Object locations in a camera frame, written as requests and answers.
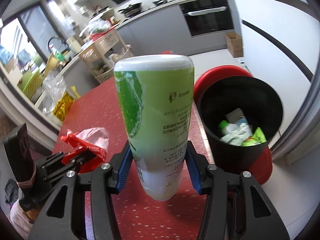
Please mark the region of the red white plastic bag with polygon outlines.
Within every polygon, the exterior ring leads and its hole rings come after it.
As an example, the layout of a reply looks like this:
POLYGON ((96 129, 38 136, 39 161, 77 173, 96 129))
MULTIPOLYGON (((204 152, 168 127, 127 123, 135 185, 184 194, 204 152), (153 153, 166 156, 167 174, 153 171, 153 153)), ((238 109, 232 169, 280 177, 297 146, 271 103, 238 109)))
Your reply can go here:
POLYGON ((86 149, 95 154, 92 160, 80 167, 79 173, 92 172, 107 161, 109 133, 103 127, 85 129, 80 133, 68 130, 67 134, 60 139, 72 146, 72 154, 80 153, 80 149, 86 149))

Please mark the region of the green white plastic bottle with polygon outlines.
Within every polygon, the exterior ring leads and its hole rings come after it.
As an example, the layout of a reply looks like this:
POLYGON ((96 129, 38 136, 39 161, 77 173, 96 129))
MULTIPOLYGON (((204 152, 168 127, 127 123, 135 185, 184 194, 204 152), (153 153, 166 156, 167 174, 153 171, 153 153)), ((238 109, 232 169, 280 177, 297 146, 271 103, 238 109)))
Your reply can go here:
POLYGON ((194 64, 183 55, 120 60, 114 80, 140 183, 157 201, 178 191, 187 149, 194 64))

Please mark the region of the black trash bin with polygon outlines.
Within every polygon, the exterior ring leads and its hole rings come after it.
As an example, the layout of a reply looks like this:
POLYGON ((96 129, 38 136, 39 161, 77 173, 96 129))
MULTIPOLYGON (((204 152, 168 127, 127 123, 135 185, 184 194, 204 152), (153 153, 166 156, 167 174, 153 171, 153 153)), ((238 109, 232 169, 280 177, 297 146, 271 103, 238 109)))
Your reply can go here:
POLYGON ((260 157, 283 120, 279 95, 254 77, 217 81, 202 93, 197 107, 215 164, 234 174, 260 157))

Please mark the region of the black kitchen faucet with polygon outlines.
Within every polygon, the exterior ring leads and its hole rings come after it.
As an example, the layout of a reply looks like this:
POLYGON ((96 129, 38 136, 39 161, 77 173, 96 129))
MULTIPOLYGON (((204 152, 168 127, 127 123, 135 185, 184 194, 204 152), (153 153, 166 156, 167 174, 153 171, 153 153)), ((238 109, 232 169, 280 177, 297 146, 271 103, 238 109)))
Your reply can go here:
POLYGON ((57 49, 61 53, 66 53, 69 51, 69 46, 63 38, 59 36, 53 36, 51 37, 47 42, 47 50, 52 53, 52 47, 57 49))

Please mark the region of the red plastic chair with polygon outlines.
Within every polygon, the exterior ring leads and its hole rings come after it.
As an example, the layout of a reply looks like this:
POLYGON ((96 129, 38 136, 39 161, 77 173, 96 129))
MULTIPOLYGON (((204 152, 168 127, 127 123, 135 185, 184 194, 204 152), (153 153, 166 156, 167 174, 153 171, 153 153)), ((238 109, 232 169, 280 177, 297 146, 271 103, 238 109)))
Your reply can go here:
POLYGON ((224 65, 206 71, 196 81, 194 101, 218 167, 235 174, 250 171, 259 184, 266 183, 272 173, 268 143, 283 117, 280 98, 273 88, 240 67, 224 65), (238 108, 253 129, 262 130, 266 142, 233 146, 221 141, 219 124, 238 108))

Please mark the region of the gold foil bag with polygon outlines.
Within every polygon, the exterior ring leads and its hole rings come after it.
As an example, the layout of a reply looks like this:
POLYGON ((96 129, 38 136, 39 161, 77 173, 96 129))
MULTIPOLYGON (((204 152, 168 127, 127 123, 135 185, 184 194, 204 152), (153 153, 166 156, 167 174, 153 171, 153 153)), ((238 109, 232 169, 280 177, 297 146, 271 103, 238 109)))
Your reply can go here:
POLYGON ((74 101, 75 99, 68 92, 64 92, 62 98, 56 103, 52 114, 56 116, 60 121, 64 121, 74 101))

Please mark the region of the clear plastic bag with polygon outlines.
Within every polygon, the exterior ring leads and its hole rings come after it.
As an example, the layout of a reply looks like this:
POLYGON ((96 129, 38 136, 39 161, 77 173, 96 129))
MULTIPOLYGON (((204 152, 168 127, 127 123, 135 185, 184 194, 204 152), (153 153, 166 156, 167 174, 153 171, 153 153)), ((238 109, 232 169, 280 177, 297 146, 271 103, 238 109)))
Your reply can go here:
POLYGON ((42 84, 43 91, 46 92, 46 96, 42 102, 45 115, 51 113, 58 101, 63 97, 67 90, 67 85, 62 75, 57 70, 51 70, 42 84))

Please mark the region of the beige plastic storage rack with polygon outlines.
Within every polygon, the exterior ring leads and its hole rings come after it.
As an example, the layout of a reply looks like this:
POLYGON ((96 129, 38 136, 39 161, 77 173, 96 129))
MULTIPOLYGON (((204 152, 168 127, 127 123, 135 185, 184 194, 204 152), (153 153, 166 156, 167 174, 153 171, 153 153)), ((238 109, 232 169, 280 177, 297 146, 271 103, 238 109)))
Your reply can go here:
POLYGON ((93 77, 103 83, 113 76, 115 64, 122 59, 133 57, 133 53, 131 45, 126 44, 113 28, 91 42, 79 57, 93 77))

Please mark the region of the cardboard box on floor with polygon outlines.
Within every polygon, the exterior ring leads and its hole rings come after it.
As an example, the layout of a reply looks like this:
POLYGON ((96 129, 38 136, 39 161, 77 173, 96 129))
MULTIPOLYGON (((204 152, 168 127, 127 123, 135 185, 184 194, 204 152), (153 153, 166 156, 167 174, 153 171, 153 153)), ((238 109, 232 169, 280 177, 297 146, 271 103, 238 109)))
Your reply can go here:
POLYGON ((243 57, 242 37, 235 32, 225 33, 228 51, 232 57, 243 57))

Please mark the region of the red basket with vegetables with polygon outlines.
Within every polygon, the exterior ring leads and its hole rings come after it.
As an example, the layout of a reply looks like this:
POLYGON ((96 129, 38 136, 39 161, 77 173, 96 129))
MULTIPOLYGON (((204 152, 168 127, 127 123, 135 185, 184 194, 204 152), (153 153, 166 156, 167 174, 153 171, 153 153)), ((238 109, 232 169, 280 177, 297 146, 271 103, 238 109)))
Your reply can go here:
POLYGON ((111 28, 112 25, 108 21, 101 21, 99 19, 96 21, 92 21, 88 25, 89 36, 93 41, 96 41, 97 39, 105 35, 111 28))

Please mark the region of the black built-in oven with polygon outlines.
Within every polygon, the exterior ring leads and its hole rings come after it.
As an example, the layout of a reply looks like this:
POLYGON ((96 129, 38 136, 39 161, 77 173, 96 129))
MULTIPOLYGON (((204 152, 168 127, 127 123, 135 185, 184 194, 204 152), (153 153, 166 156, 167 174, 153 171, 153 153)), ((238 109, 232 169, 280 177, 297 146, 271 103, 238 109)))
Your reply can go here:
POLYGON ((234 29, 227 0, 196 0, 180 4, 191 36, 234 29))

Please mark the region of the white refrigerator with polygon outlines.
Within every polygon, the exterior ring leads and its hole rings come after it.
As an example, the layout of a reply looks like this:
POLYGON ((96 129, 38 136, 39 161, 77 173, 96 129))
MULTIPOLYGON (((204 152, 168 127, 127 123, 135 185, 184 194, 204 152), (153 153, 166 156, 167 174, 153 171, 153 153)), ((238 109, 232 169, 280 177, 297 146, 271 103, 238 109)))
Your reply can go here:
POLYGON ((235 0, 244 60, 252 75, 279 95, 284 133, 300 110, 319 59, 319 21, 306 0, 235 0))

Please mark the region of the black frying pan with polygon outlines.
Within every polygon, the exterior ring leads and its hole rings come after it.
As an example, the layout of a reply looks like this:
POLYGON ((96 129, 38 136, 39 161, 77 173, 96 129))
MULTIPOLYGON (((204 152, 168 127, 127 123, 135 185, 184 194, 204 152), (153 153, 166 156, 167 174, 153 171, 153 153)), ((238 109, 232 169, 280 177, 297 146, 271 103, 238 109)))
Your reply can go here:
POLYGON ((125 9, 118 10, 119 13, 123 14, 126 18, 131 18, 142 12, 142 4, 130 4, 125 9))

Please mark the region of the gas stove burner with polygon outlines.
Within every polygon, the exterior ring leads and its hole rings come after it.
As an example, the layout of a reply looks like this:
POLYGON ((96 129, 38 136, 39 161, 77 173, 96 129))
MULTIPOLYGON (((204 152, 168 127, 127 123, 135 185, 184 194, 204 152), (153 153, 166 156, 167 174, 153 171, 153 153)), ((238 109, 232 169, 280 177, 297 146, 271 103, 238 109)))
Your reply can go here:
POLYGON ((168 0, 157 0, 157 1, 153 1, 153 4, 157 7, 160 5, 163 5, 165 3, 168 3, 168 0))

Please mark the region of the grey sliding door frame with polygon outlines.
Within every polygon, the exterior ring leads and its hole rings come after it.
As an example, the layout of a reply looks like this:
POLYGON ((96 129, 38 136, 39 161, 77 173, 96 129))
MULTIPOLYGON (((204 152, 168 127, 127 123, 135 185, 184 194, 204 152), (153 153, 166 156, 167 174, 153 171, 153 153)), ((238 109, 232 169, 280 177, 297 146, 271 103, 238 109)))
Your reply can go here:
POLYGON ((291 84, 292 93, 303 101, 274 149, 275 159, 284 158, 291 165, 319 148, 319 10, 316 0, 277 0, 278 16, 268 32, 280 44, 285 55, 294 63, 308 85, 291 84))

